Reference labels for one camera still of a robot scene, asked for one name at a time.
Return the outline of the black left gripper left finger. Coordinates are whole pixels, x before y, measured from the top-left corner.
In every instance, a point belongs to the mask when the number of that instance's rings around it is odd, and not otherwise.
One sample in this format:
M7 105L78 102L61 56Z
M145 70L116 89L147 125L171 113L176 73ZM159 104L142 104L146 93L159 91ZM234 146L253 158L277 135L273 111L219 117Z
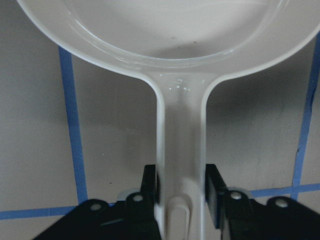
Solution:
M154 164L144 166L140 189L125 200L128 238L130 240L160 240L155 218L157 172Z

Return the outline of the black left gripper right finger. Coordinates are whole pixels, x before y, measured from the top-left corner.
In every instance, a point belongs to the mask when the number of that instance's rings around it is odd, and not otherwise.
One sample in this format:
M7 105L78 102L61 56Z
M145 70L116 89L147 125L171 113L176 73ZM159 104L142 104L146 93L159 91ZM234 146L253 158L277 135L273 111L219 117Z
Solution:
M215 164L205 167L205 199L222 240L253 238L253 208L248 196L228 189Z

